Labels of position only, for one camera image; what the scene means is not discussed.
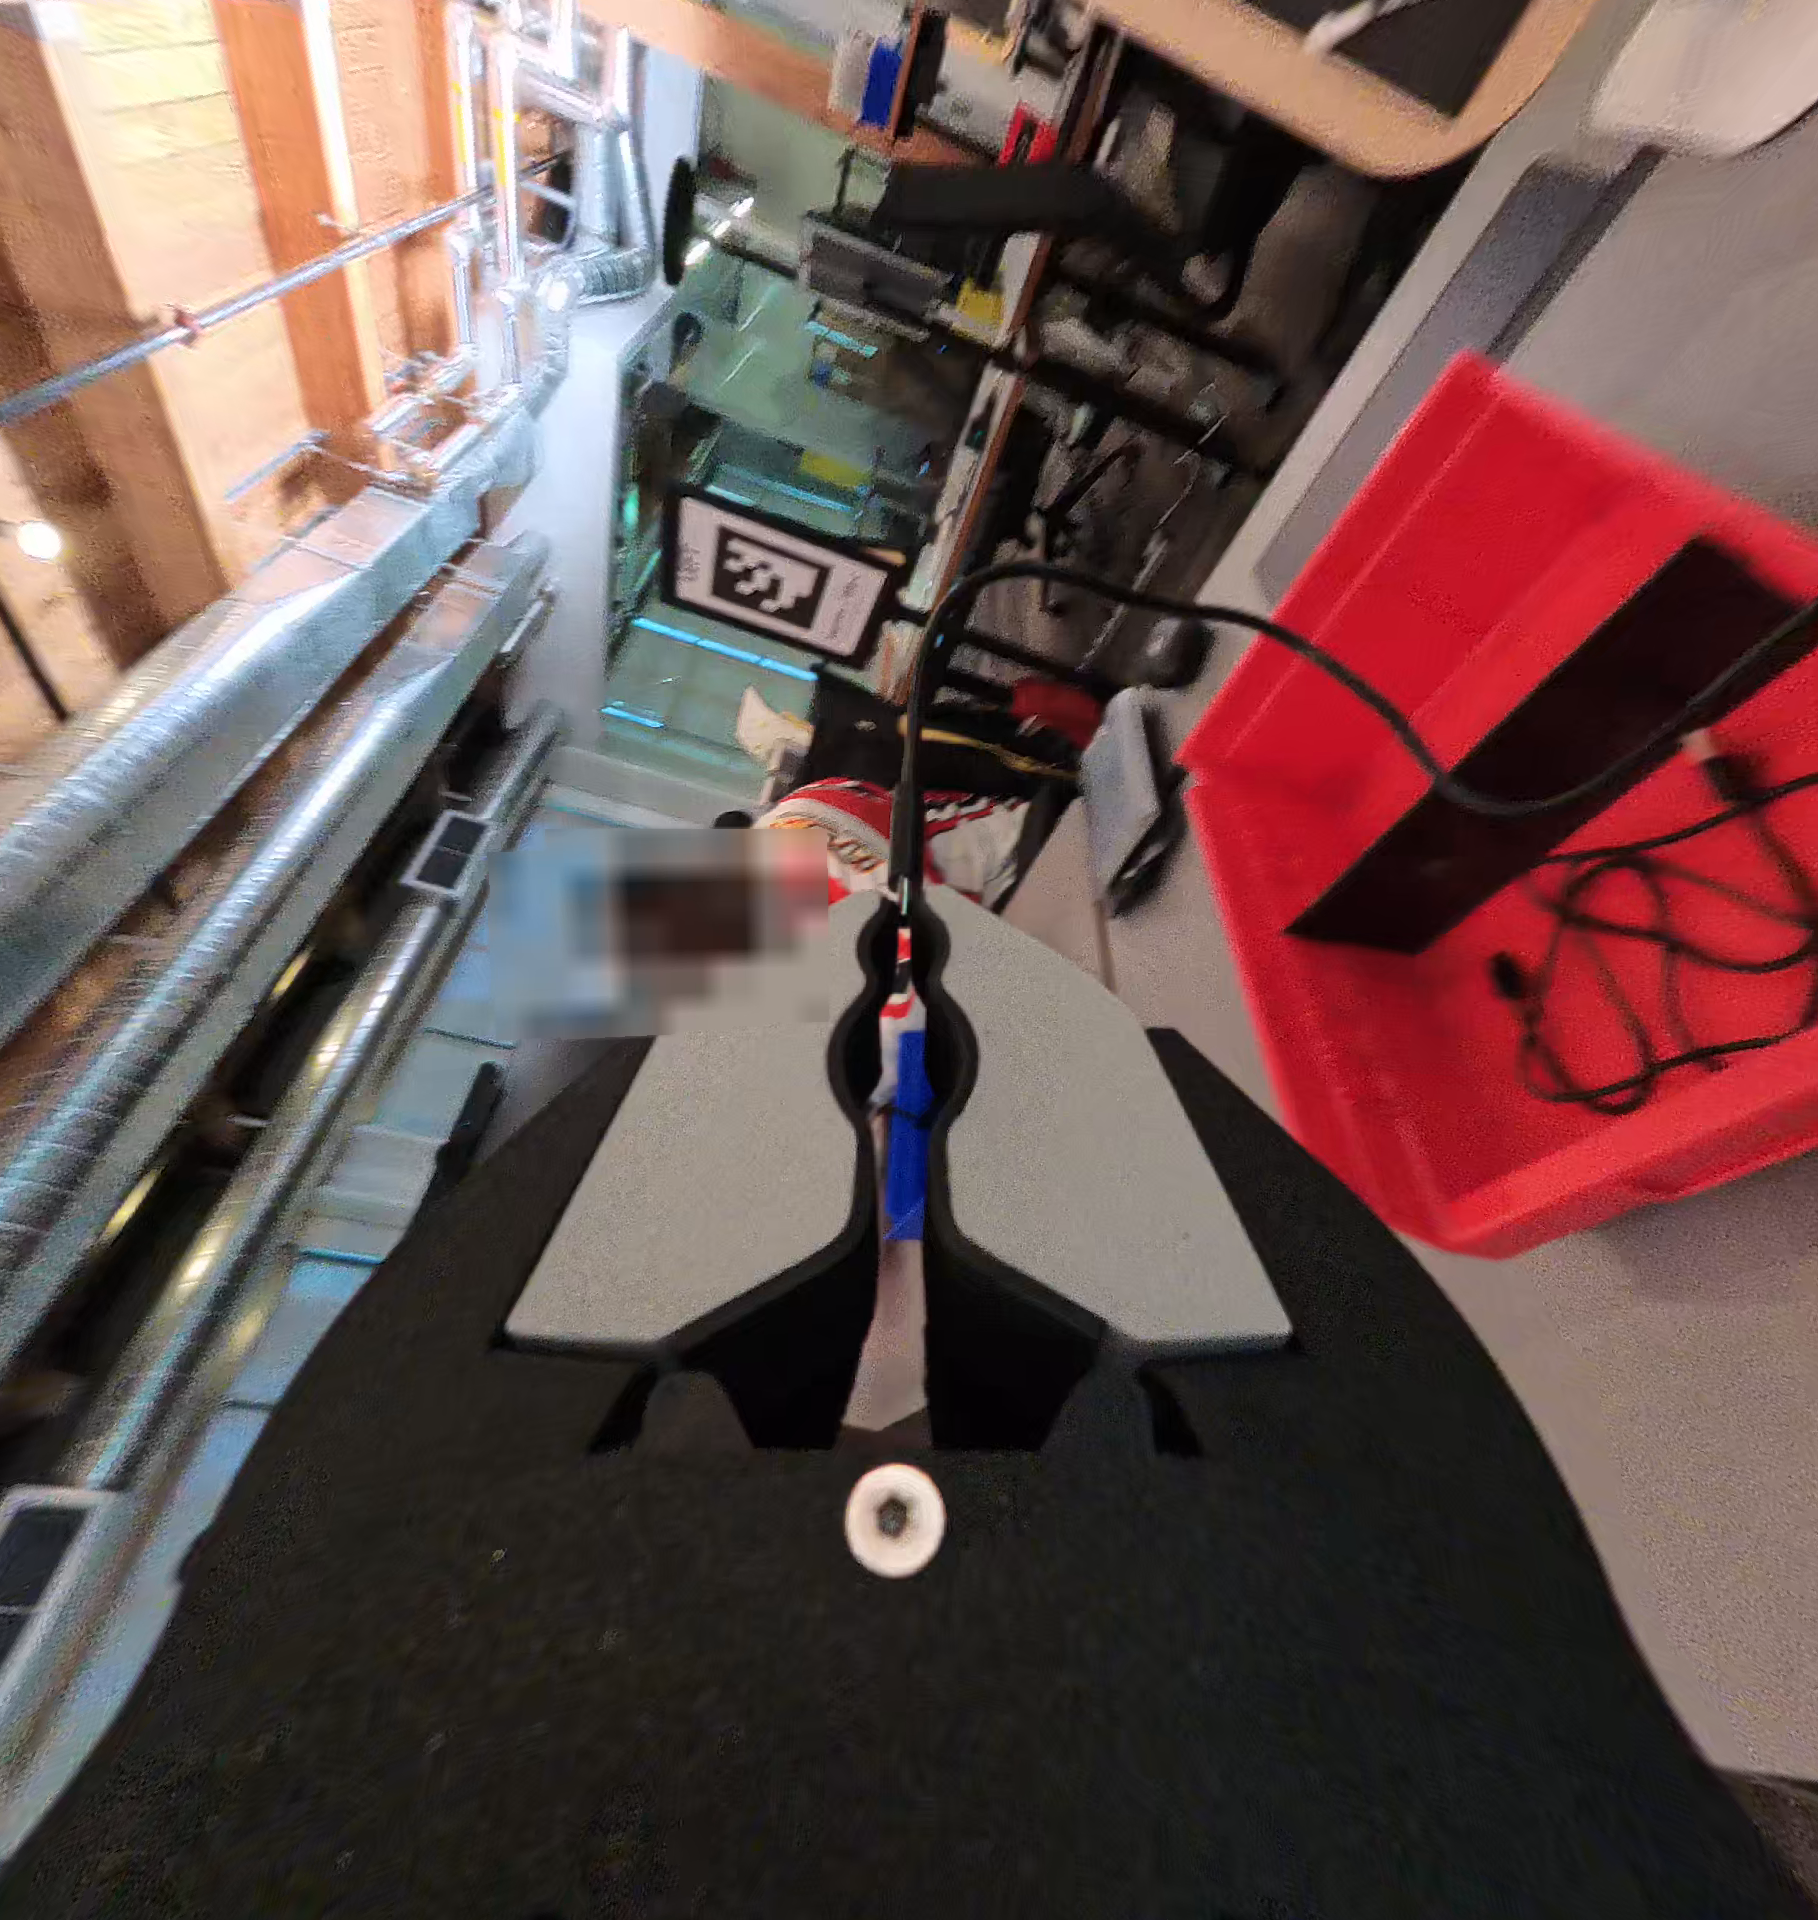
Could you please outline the silver spiral duct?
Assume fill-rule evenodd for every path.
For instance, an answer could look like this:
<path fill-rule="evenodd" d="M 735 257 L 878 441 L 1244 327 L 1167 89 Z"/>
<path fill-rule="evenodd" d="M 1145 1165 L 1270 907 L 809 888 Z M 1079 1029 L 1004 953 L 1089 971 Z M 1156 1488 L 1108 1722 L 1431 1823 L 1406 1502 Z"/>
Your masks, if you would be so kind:
<path fill-rule="evenodd" d="M 396 669 L 401 655 L 385 659 L 274 784 L 246 784 L 193 915 L 140 953 L 0 1119 L 0 1390 L 346 875 L 482 703 L 454 662 Z"/>

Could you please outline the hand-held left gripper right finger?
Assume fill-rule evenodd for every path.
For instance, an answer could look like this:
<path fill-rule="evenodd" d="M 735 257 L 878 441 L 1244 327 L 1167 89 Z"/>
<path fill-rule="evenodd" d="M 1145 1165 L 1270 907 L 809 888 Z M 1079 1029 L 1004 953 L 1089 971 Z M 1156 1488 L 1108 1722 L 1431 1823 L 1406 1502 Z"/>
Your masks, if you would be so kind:
<path fill-rule="evenodd" d="M 1293 1328 L 1148 1030 L 1073 961 L 921 895 L 923 1380 L 938 1452 L 1040 1452 L 1094 1371 Z"/>

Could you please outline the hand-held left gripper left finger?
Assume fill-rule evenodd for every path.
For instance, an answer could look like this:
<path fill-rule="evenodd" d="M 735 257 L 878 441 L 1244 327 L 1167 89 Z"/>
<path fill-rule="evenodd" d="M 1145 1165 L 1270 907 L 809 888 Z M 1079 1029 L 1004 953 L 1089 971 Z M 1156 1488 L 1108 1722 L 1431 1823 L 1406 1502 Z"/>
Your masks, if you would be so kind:
<path fill-rule="evenodd" d="M 761 1452 L 836 1439 L 876 1308 L 866 1097 L 885 902 L 670 1007 L 508 1308 L 537 1357 L 698 1372 Z"/>

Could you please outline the red plastic bin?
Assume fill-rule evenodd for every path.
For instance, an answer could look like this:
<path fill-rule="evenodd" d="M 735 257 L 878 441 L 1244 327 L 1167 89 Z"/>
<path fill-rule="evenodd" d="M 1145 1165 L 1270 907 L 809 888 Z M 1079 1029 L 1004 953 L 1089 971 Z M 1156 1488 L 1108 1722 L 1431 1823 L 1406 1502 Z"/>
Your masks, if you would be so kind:
<path fill-rule="evenodd" d="M 1286 934 L 1672 552 L 1802 612 L 1636 784 L 1414 957 Z M 1818 538 L 1457 356 L 1179 748 L 1281 1119 L 1384 1221 L 1508 1258 L 1818 1148 Z"/>

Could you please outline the white printed sign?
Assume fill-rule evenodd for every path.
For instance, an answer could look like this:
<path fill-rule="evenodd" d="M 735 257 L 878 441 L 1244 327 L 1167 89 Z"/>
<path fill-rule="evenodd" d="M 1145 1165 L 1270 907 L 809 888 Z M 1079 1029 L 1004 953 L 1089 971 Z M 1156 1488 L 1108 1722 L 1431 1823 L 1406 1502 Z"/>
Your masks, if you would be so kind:
<path fill-rule="evenodd" d="M 903 616 L 903 555 L 677 486 L 659 517 L 659 596 L 683 616 L 863 669 Z"/>

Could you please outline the grey pouch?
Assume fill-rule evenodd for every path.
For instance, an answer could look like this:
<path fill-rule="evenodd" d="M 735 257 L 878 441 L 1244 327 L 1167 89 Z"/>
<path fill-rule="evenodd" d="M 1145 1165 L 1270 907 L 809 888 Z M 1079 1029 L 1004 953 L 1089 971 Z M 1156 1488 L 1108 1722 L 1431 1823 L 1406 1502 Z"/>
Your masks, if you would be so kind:
<path fill-rule="evenodd" d="M 1130 915 L 1162 884 L 1184 829 L 1182 784 L 1152 692 L 1118 692 L 1080 753 L 1087 875 L 1108 918 Z"/>

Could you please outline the white tablet stand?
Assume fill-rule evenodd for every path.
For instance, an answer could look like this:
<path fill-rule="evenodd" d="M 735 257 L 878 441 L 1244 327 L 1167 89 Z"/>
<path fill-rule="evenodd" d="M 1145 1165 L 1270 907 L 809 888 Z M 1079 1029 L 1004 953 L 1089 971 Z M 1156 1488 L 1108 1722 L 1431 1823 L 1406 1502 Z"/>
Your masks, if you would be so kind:
<path fill-rule="evenodd" d="M 1601 82 L 1593 134 L 1728 159 L 1818 106 L 1818 2 L 1657 2 Z"/>

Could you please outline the silver ventilation duct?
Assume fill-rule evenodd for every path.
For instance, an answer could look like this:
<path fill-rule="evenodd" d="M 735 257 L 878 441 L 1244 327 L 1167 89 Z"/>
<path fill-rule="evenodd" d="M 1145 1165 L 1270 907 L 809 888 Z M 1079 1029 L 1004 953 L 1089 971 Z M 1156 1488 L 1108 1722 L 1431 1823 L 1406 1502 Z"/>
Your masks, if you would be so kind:
<path fill-rule="evenodd" d="M 20 768 L 0 777 L 0 1050 L 321 706 L 482 520 L 533 477 L 537 406 L 497 405 L 283 542 Z"/>

